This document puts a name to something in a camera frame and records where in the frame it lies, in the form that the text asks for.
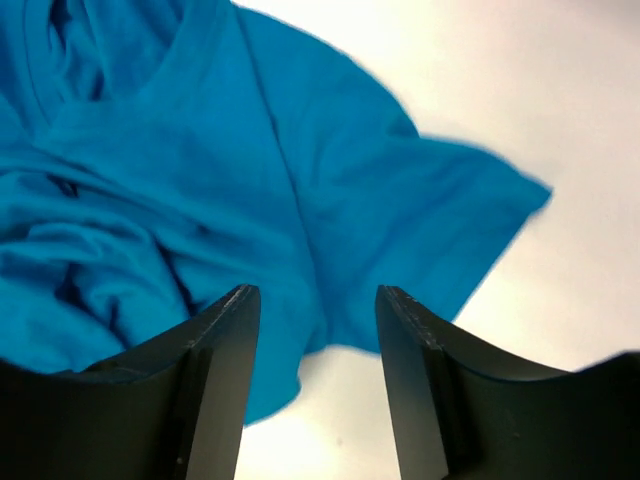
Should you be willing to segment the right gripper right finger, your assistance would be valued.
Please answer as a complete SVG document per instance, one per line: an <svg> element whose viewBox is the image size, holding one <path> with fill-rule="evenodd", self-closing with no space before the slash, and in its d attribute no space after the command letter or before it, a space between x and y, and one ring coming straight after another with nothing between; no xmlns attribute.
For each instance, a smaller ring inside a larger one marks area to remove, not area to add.
<svg viewBox="0 0 640 480"><path fill-rule="evenodd" d="M635 479L639 355L565 372L498 348L403 290L376 295L405 479Z"/></svg>

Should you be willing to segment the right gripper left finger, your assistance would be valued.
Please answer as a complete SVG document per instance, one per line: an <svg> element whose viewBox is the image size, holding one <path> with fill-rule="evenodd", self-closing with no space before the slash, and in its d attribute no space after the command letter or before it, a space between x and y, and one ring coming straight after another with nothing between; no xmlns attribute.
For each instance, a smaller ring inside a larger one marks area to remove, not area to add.
<svg viewBox="0 0 640 480"><path fill-rule="evenodd" d="M230 479L260 325L241 285L81 372L1 366L5 479Z"/></svg>

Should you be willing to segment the blue t shirt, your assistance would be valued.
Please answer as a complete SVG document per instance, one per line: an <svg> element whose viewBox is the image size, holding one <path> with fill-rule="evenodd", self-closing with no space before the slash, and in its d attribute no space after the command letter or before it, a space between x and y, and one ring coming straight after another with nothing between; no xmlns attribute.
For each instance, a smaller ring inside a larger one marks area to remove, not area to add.
<svg viewBox="0 0 640 480"><path fill-rule="evenodd" d="M22 367L83 370L253 284L254 423L305 354L377 350L379 285L454 318L549 195L228 1L1 5L1 355Z"/></svg>

